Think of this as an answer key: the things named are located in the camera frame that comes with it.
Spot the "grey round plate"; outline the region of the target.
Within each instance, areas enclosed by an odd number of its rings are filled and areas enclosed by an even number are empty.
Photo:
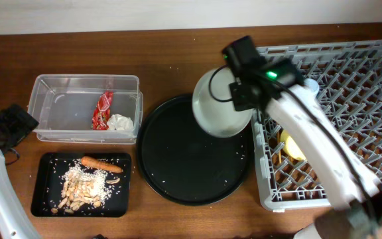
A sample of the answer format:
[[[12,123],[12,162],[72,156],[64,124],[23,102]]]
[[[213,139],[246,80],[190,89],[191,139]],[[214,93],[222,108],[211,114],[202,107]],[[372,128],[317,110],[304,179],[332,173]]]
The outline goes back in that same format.
[[[230,69],[212,69],[198,81],[192,95],[192,111],[208,134],[228,138],[241,132],[251,120],[252,110],[236,111],[229,101],[229,84],[235,82]]]

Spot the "light blue plastic cup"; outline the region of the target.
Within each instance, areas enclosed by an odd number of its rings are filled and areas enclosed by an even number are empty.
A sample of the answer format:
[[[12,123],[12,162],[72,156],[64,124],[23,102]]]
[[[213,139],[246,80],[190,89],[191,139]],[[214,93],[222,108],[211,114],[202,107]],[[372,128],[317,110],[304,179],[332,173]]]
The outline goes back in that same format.
[[[320,87],[317,81],[311,78],[307,78],[304,80],[304,86],[310,90],[310,93],[313,95],[314,98],[318,95],[320,91]]]

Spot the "red snack wrapper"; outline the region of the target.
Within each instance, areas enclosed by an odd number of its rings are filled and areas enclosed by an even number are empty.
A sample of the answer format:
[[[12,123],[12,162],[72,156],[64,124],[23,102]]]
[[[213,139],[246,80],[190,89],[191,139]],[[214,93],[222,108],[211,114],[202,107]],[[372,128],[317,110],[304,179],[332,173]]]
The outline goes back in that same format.
[[[107,122],[110,118],[112,99],[113,92],[111,91],[106,91],[99,97],[92,116],[93,130],[107,130],[109,128]]]

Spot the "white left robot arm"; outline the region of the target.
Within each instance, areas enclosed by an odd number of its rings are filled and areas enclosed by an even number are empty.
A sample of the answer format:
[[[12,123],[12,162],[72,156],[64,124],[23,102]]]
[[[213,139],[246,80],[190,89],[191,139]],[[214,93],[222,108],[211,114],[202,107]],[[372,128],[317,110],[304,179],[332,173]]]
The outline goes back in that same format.
[[[0,238],[40,238],[9,180],[5,154],[20,158],[15,147],[38,122],[17,104],[0,111]]]

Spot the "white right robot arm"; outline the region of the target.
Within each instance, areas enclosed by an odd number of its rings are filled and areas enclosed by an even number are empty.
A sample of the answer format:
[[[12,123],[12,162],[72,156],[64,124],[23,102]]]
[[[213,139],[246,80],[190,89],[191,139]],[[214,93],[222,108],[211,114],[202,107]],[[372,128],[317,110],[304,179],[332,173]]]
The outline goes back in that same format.
[[[260,110],[287,131],[332,206],[294,238],[374,237],[382,227],[382,183],[331,124],[298,68],[287,58],[267,62],[249,36],[233,41],[222,54],[239,80],[229,85],[235,110]]]

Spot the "yellow bowl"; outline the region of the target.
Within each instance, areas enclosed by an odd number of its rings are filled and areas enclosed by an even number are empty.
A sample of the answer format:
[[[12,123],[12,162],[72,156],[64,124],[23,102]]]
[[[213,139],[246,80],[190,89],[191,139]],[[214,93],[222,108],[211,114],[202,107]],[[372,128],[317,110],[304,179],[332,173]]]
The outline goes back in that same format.
[[[294,139],[288,134],[287,131],[283,130],[280,135],[280,142],[284,143],[283,151],[293,159],[298,161],[305,161],[306,157],[300,150]]]

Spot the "white tissue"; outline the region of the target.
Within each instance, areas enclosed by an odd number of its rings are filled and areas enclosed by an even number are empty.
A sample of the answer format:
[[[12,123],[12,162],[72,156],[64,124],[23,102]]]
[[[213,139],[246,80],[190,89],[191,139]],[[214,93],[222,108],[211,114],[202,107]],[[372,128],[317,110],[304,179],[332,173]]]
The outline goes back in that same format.
[[[132,131],[134,128],[131,118],[120,114],[113,114],[107,121],[108,130]]]

